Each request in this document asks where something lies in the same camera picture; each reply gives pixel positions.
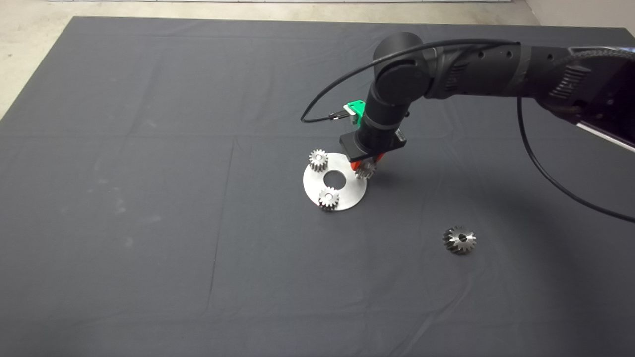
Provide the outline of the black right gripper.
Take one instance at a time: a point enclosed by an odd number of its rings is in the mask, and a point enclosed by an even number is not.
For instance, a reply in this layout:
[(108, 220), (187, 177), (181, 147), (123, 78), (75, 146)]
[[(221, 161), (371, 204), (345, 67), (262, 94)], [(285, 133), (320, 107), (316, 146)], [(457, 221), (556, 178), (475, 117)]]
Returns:
[(359, 128), (340, 136), (343, 152), (351, 162), (351, 169), (356, 172), (363, 160), (372, 159), (378, 163), (386, 153), (401, 149), (406, 143), (407, 140), (399, 129), (392, 131)]

